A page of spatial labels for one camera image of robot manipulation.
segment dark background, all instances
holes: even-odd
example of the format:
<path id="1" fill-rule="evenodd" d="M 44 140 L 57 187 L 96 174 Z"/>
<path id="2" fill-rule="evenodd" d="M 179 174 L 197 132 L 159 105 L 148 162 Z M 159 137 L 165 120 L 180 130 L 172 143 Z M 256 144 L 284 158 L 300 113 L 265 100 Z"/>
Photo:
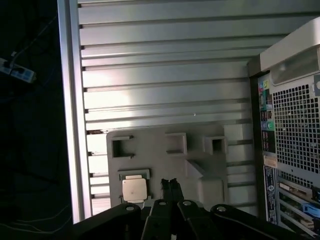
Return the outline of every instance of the dark background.
<path id="1" fill-rule="evenodd" d="M 11 60 L 55 15 L 56 0 L 1 0 L 0 58 Z M 39 239 L 50 234 L 15 223 L 54 231 L 72 215 L 58 16 L 15 63 L 37 79 L 23 84 L 0 73 L 0 238 Z M 50 218 L 65 206 L 53 219 L 18 221 Z"/>

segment robotic arm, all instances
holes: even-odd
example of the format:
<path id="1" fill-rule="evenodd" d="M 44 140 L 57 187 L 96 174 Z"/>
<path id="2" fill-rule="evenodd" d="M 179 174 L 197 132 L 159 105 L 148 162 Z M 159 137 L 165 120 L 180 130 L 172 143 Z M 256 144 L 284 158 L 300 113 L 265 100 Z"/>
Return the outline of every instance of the robotic arm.
<path id="1" fill-rule="evenodd" d="M 232 206 L 218 204 L 206 211 L 184 199 L 176 179 L 161 181 L 162 199 L 141 209 L 122 203 L 73 226 L 56 239 L 115 240 L 303 240 L 294 232 L 260 220 Z"/>

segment aluminum frame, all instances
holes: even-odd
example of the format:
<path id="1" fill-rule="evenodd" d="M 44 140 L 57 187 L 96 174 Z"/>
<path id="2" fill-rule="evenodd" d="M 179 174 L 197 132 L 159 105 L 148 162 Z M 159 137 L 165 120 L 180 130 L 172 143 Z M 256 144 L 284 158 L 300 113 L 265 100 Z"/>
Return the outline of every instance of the aluminum frame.
<path id="1" fill-rule="evenodd" d="M 73 223 L 92 216 L 85 109 L 81 74 L 78 3 L 58 0 L 61 68 Z"/>

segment ribbed metal panel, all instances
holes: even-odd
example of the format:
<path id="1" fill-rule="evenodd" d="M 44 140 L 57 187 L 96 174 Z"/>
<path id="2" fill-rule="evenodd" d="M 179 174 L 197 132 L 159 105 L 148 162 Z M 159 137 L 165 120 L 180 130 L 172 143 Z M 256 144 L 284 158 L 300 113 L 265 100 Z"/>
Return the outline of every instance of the ribbed metal panel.
<path id="1" fill-rule="evenodd" d="M 317 17 L 320 1 L 74 1 L 82 65 L 75 82 L 83 87 L 86 130 L 102 131 L 87 136 L 90 173 L 108 171 L 105 131 L 216 122 L 233 141 L 229 167 L 242 167 L 229 176 L 239 181 L 230 187 L 231 204 L 254 203 L 255 186 L 246 185 L 253 173 L 245 175 L 254 160 L 246 63 Z M 93 212 L 106 202 L 94 199 Z"/>

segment power strip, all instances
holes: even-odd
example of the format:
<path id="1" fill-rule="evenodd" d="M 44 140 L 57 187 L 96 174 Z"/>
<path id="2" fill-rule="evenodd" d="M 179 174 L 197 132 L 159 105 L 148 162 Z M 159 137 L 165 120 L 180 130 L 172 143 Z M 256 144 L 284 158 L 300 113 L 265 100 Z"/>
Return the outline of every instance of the power strip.
<path id="1" fill-rule="evenodd" d="M 36 73 L 34 71 L 17 64 L 13 66 L 13 70 L 11 71 L 9 65 L 9 61 L 0 58 L 0 72 L 10 75 L 11 77 L 20 79 L 28 84 L 32 84 L 36 80 Z"/>

